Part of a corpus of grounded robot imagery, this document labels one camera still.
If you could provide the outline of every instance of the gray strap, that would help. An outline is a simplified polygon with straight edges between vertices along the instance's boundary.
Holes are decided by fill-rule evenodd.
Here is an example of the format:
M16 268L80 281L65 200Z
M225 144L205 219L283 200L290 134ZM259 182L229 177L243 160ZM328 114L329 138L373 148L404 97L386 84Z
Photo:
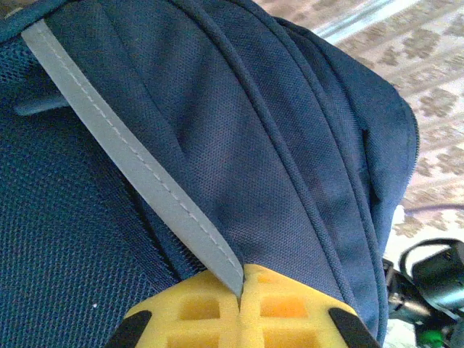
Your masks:
M137 192L195 256L240 297L244 273L232 249L88 82L46 23L41 20L21 35L77 116Z

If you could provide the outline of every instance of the backpack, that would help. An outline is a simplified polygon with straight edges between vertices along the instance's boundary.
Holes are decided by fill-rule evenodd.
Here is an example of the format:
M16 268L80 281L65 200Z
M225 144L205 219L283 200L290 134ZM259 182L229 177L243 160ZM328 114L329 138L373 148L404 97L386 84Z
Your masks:
M0 24L2 347L102 347L204 270L62 102L20 35L41 19L242 262L384 340L381 255L418 156L393 86L249 0L43 0Z

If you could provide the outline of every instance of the black cable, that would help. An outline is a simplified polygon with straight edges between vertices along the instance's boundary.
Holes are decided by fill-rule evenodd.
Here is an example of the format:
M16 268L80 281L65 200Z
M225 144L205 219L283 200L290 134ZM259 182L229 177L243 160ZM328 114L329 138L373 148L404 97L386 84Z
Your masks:
M420 212L438 212L441 210L464 210L464 204L438 204L438 205L428 205L428 206L419 207L419 208L410 208L410 209L405 209L405 214L414 215Z
M410 277L410 275L407 273L406 270L406 259L411 251L413 251L415 248L418 247L425 247L428 245L447 245L452 247L456 243L459 243L460 241L458 239L451 239L451 238L439 238L439 239L430 239L428 241L422 241L421 243L418 243L416 245L413 245L409 249L406 249L402 254L399 259L399 271L401 274L411 283L414 283L414 280Z

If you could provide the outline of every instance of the yellow foam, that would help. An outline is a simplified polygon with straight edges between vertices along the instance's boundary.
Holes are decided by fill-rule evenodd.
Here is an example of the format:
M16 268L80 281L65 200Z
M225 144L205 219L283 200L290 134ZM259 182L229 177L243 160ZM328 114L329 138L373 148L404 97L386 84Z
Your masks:
M137 348L347 348L328 314L355 311L259 265L245 265L237 299L209 271L133 307L152 312Z

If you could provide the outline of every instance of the black device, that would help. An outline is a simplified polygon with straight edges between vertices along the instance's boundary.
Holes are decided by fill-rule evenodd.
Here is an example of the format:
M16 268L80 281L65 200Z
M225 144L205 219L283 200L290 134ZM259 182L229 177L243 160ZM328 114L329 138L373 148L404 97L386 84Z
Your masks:
M410 275L407 256L428 245L448 247L415 263ZM418 347L464 348L464 243L423 241L402 254L399 268L384 260L389 318L413 324Z

